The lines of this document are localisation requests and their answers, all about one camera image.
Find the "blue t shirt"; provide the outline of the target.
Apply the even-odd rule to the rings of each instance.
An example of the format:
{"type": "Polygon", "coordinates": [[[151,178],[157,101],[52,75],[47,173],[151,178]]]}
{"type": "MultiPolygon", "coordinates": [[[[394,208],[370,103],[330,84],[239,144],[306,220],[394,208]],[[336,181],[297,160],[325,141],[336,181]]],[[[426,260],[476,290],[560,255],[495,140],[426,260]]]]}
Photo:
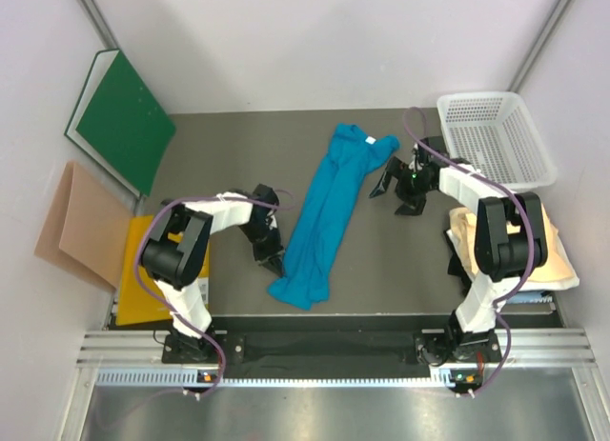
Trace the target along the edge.
{"type": "Polygon", "coordinates": [[[268,288],[275,300],[301,310],[330,298],[330,274],[366,176],[400,147],[393,135],[369,136],[339,124],[305,196],[284,254],[284,274],[268,288]]]}

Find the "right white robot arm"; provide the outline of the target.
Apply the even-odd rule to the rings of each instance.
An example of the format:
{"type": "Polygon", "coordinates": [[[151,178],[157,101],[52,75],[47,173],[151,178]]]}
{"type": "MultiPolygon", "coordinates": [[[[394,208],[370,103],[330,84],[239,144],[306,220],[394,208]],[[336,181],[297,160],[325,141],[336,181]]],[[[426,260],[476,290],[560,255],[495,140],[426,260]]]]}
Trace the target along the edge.
{"type": "Polygon", "coordinates": [[[501,309],[548,256],[539,197],[514,193],[478,173],[464,159],[437,158],[415,149],[406,163],[393,156],[370,193],[384,194],[396,180],[396,215],[423,213],[428,192],[457,200],[477,218],[474,256],[478,274],[444,327],[443,352],[458,361],[486,349],[501,309]]]}

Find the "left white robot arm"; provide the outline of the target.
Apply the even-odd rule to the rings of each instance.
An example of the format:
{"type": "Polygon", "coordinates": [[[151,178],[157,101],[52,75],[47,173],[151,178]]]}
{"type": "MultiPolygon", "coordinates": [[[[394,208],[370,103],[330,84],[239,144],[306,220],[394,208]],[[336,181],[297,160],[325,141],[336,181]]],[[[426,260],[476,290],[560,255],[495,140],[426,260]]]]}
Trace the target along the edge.
{"type": "Polygon", "coordinates": [[[136,252],[134,274],[144,270],[163,295],[161,302],[173,319],[168,348],[199,362],[215,353],[212,316],[197,282],[212,235],[239,228],[252,245],[256,264],[284,275],[284,247],[275,218],[280,209],[277,191],[263,184],[252,192],[234,190],[163,203],[136,252]]]}

